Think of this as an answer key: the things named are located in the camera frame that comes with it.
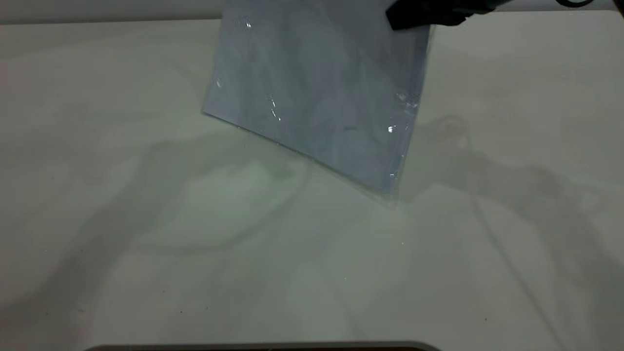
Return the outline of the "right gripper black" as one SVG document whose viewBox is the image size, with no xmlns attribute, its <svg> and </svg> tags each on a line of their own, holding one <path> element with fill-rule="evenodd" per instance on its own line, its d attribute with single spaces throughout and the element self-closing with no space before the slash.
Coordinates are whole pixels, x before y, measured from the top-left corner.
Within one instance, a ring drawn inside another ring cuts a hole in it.
<svg viewBox="0 0 624 351">
<path fill-rule="evenodd" d="M 393 31 L 431 25 L 454 27 L 498 7 L 497 0 L 455 0 L 454 11 L 451 4 L 450 0 L 396 0 L 385 10 L 385 16 Z"/>
</svg>

